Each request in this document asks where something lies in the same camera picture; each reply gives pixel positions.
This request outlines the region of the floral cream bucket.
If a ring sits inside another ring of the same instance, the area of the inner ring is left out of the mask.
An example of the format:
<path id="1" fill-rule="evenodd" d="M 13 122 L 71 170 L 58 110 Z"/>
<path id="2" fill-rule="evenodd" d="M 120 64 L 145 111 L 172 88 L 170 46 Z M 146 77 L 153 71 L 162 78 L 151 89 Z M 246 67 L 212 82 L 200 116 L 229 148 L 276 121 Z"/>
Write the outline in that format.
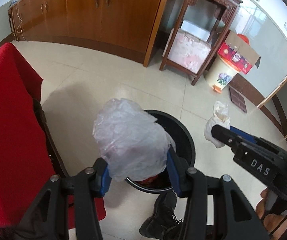
<path id="1" fill-rule="evenodd" d="M 231 62 L 218 55 L 205 74 L 205 81 L 214 91 L 221 93 L 239 72 Z"/>

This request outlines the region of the red tablecloth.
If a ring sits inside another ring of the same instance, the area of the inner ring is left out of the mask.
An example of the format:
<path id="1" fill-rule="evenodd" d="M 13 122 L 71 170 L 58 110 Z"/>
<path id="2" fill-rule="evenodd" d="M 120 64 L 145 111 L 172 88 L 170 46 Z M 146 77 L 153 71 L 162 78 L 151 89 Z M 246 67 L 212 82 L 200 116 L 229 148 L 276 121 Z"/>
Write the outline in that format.
<path id="1" fill-rule="evenodd" d="M 45 183 L 68 178 L 40 110 L 42 78 L 11 43 L 0 47 L 0 239 L 15 239 L 15 227 Z M 95 198 L 98 220 L 103 197 Z"/>

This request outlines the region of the pink floral cushion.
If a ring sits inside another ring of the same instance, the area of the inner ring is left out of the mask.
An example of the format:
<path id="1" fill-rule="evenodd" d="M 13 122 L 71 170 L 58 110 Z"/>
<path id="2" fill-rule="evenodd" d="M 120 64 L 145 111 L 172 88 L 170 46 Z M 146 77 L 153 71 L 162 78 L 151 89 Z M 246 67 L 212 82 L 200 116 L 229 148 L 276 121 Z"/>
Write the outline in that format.
<path id="1" fill-rule="evenodd" d="M 211 45 L 178 29 L 168 59 L 197 74 L 211 51 Z"/>

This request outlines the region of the white plastic bag on floor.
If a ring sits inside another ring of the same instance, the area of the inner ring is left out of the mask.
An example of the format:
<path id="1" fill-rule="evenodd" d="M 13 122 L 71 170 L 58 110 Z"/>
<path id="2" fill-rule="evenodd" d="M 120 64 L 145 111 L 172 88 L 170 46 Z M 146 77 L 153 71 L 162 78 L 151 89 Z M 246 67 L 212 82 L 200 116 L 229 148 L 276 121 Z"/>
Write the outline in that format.
<path id="1" fill-rule="evenodd" d="M 212 137 L 211 131 L 215 125 L 224 128 L 230 128 L 229 106 L 226 103 L 216 101 L 213 106 L 212 116 L 205 125 L 204 137 L 207 141 L 212 142 L 216 148 L 222 148 L 224 144 Z"/>

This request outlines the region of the wooden sideboard cabinet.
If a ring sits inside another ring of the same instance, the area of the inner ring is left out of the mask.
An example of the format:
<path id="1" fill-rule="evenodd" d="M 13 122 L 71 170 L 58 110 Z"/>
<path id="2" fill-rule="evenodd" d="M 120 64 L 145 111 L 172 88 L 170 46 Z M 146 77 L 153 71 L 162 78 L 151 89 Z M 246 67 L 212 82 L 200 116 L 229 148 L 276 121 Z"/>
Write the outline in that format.
<path id="1" fill-rule="evenodd" d="M 148 66 L 167 0 L 19 0 L 8 10 L 17 41 L 90 48 Z"/>

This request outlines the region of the black shoe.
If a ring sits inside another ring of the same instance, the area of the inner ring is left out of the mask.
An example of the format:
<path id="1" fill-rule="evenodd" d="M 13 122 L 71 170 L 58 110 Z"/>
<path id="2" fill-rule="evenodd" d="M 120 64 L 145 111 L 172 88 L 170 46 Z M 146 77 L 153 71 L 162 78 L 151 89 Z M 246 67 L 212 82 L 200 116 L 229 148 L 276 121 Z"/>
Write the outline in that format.
<path id="1" fill-rule="evenodd" d="M 155 201 L 152 215 L 139 229 L 140 235 L 153 239 L 179 239 L 182 222 L 174 213 L 176 199 L 173 191 L 160 194 Z"/>

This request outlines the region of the carved wooden side stand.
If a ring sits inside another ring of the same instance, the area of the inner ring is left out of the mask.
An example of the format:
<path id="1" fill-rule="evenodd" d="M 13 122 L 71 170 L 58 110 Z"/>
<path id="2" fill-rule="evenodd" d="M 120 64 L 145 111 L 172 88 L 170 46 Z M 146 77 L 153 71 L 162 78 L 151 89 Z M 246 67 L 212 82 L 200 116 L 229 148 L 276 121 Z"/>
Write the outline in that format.
<path id="1" fill-rule="evenodd" d="M 228 35 L 242 0 L 176 0 L 176 3 L 181 8 L 173 12 L 177 18 L 173 21 L 174 31 L 169 45 L 173 45 L 174 36 L 183 21 L 188 20 L 210 32 L 207 42 L 211 44 L 212 48 L 196 74 L 167 58 L 171 48 L 167 48 L 159 70 L 162 71 L 165 66 L 180 70 L 193 77 L 191 85 L 194 86 L 211 63 L 224 38 Z"/>

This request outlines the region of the clear plastic bag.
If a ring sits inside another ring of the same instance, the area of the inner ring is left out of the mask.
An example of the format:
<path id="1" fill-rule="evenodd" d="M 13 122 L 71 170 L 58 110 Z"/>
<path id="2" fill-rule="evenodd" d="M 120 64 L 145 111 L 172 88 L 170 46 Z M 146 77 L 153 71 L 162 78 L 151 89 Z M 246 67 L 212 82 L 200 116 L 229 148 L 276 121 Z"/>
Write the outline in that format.
<path id="1" fill-rule="evenodd" d="M 157 119 L 128 99 L 106 102 L 94 121 L 93 137 L 116 181 L 143 181 L 166 168 L 173 138 Z"/>

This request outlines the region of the black trash bin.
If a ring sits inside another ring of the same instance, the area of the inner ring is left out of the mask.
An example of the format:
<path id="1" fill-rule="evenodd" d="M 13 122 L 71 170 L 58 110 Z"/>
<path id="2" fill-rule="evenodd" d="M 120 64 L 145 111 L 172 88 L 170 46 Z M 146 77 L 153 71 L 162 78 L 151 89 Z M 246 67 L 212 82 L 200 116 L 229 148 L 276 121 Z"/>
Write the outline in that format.
<path id="1" fill-rule="evenodd" d="M 195 164 L 195 145 L 187 128 L 174 116 L 157 110 L 147 109 L 146 112 L 156 118 L 156 123 L 164 128 L 175 142 L 175 153 L 181 159 L 185 159 L 190 167 Z M 126 182 L 133 188 L 151 194 L 161 194 L 171 191 L 172 185 L 168 172 L 164 170 L 158 174 L 158 178 L 149 186 L 144 186 L 126 178 Z"/>

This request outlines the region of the brown floor tile mat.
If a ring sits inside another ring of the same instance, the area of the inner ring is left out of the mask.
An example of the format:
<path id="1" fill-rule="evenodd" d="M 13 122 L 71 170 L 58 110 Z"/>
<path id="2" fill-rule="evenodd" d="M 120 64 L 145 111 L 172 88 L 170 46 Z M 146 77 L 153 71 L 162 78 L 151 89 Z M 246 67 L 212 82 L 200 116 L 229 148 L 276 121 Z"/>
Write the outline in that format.
<path id="1" fill-rule="evenodd" d="M 248 113 L 246 109 L 245 99 L 232 87 L 229 87 L 229 94 L 231 102 L 236 105 L 244 113 Z"/>

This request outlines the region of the red cardboard box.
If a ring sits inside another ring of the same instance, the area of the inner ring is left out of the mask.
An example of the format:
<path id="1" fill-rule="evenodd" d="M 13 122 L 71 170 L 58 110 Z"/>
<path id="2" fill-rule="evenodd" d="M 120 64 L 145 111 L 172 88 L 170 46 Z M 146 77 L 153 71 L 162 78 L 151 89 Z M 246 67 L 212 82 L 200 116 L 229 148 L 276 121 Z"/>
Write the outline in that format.
<path id="1" fill-rule="evenodd" d="M 242 34 L 229 31 L 217 51 L 218 55 L 243 74 L 248 74 L 253 66 L 259 68 L 261 57 L 250 46 L 249 39 Z"/>

